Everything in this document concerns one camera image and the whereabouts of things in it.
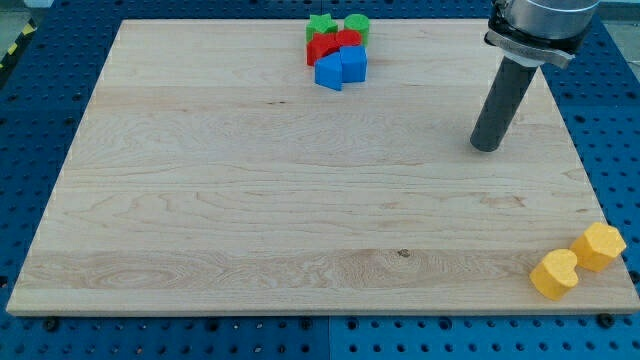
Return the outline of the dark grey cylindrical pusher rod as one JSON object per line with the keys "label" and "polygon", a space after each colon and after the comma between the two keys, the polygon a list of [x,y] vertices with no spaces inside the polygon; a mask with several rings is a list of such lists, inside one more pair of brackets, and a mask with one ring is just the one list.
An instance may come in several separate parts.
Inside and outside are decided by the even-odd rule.
{"label": "dark grey cylindrical pusher rod", "polygon": [[504,57],[485,99],[470,143],[482,152],[497,150],[537,71]]}

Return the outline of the grey flange mount plate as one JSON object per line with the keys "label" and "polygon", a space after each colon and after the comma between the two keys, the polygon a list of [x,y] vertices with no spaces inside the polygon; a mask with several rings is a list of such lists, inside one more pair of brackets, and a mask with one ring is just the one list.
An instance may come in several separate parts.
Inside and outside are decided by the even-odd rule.
{"label": "grey flange mount plate", "polygon": [[492,3],[485,42],[525,67],[566,68],[587,33],[587,3]]}

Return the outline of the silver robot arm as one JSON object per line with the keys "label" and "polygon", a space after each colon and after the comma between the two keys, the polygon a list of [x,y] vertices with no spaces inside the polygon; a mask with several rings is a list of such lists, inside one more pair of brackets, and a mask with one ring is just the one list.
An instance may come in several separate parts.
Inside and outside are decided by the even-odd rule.
{"label": "silver robot arm", "polygon": [[589,32],[598,0],[493,0],[486,44],[503,58],[470,136],[497,150],[539,67],[565,69]]}

